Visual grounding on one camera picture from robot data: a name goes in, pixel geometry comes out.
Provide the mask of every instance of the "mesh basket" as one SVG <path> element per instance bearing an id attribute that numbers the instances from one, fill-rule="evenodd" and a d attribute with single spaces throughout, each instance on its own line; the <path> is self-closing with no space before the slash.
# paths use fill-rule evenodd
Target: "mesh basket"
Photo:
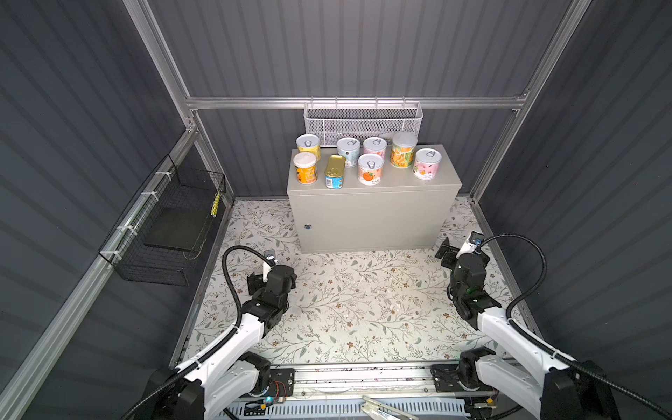
<path id="1" fill-rule="evenodd" d="M 303 116 L 307 134 L 317 135 L 321 146 L 335 147 L 336 142 L 343 137 L 362 141 L 367 137 L 396 131 L 408 131 L 417 136 L 423 114 L 419 102 L 409 102 L 399 107 L 376 107 L 372 102 L 370 107 L 348 108 L 316 108 L 306 102 Z"/>
<path id="2" fill-rule="evenodd" d="M 198 281 L 200 275 L 195 266 L 213 227 L 215 217 L 211 211 L 215 201 L 223 195 L 223 185 L 224 175 L 221 173 L 173 166 L 149 193 L 133 220 L 116 228 L 123 229 L 116 248 L 101 250 L 100 255 L 125 280 L 174 286 L 188 286 L 190 278 Z M 194 211 L 199 218 L 202 214 L 200 232 L 190 250 L 145 245 L 152 226 L 166 208 Z"/>

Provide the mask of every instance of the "black wire basket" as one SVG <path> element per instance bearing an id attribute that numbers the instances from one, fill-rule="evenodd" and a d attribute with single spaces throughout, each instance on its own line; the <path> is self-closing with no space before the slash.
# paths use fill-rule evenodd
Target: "black wire basket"
<path id="1" fill-rule="evenodd" d="M 221 173 L 172 166 L 152 192 L 141 193 L 147 197 L 136 216 L 121 226 L 122 215 L 104 242 L 122 230 L 118 245 L 99 254 L 125 280 L 174 286 L 198 281 L 197 263 L 216 228 L 217 210 L 224 210 L 223 188 Z M 175 245 L 170 236 L 177 230 L 188 238 Z"/>

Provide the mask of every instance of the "gray corrugated wall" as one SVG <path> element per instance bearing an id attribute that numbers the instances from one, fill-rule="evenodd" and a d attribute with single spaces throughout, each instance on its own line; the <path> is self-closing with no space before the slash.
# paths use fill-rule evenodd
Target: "gray corrugated wall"
<path id="1" fill-rule="evenodd" d="M 121 1 L 5 1 L 0 28 L 2 389 L 184 126 Z M 111 279 L 95 304 L 105 309 L 85 319 L 45 383 L 62 379 L 54 410 L 128 392 L 110 385 L 111 367 L 165 363 L 188 300 Z M 160 329 L 173 323 L 177 334 Z M 82 394 L 97 382 L 107 388 Z"/>
<path id="2" fill-rule="evenodd" d="M 183 165 L 204 169 L 194 148 Z M 196 270 L 205 263 L 201 259 Z M 168 366 L 197 287 L 127 282 L 113 274 L 24 420 L 118 419 L 142 396 L 149 376 Z"/>
<path id="3" fill-rule="evenodd" d="M 672 409 L 672 3 L 594 0 L 481 206 L 547 340 Z M 501 241 L 521 289 L 538 257 Z M 653 418 L 621 401 L 624 419 Z"/>
<path id="4" fill-rule="evenodd" d="M 451 97 L 523 93 L 569 1 L 150 4 L 192 96 Z M 201 115 L 236 195 L 286 195 L 300 111 Z M 420 140 L 446 146 L 469 192 L 508 115 L 425 110 Z"/>
<path id="5" fill-rule="evenodd" d="M 286 196 L 290 156 L 305 132 L 300 110 L 201 110 L 237 196 Z M 509 110 L 427 110 L 421 144 L 441 143 L 469 192 Z"/>
<path id="6" fill-rule="evenodd" d="M 151 0 L 192 96 L 500 96 L 569 2 Z"/>

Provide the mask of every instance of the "patterned floor mat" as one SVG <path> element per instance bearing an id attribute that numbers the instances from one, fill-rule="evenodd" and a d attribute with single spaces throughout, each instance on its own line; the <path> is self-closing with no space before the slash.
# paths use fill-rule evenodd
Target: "patterned floor mat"
<path id="1" fill-rule="evenodd" d="M 275 249 L 278 261 L 298 274 L 289 311 L 252 349 L 274 364 L 455 359 L 466 349 L 496 346 L 457 315 L 446 296 L 449 272 L 434 258 L 446 235 L 459 246 L 472 230 L 480 228 L 466 198 L 458 197 L 432 249 L 301 254 L 288 200 L 238 201 L 220 257 L 236 244 Z M 484 250 L 492 256 L 487 246 Z M 229 265 L 244 302 L 249 296 L 245 278 L 261 272 L 261 262 L 234 251 Z M 513 299 L 494 259 L 487 270 L 487 292 L 506 307 Z M 517 310 L 514 317 L 520 320 Z M 205 347 L 234 318 L 218 263 L 185 358 Z"/>

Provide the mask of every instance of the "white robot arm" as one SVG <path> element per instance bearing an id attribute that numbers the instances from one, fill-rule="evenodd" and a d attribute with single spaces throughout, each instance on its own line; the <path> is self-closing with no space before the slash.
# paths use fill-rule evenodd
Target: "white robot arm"
<path id="1" fill-rule="evenodd" d="M 270 363 L 247 350 L 259 343 L 287 311 L 287 296 L 296 287 L 296 274 L 286 265 L 267 265 L 263 275 L 247 278 L 252 297 L 241 307 L 240 325 L 231 325 L 174 370 L 157 370 L 143 398 L 152 397 L 170 378 L 181 378 L 141 404 L 135 410 L 136 420 L 211 420 L 241 395 L 263 394 L 269 388 Z"/>
<path id="2" fill-rule="evenodd" d="M 525 370 L 481 347 L 462 353 L 456 371 L 460 385 L 465 389 L 492 386 L 537 419 L 582 419 L 590 415 L 619 419 L 610 388 L 556 359 L 562 356 L 567 363 L 575 362 L 569 354 L 556 350 L 525 327 L 511 325 L 507 311 L 484 291 L 485 267 L 490 261 L 480 250 L 484 241 L 482 234 L 472 232 L 461 248 L 451 247 L 448 239 L 439 248 L 436 257 L 451 269 L 448 296 L 460 317 L 497 342 Z M 540 346 L 552 349 L 552 354 Z M 592 371 L 599 371 L 591 362 L 586 364 Z"/>

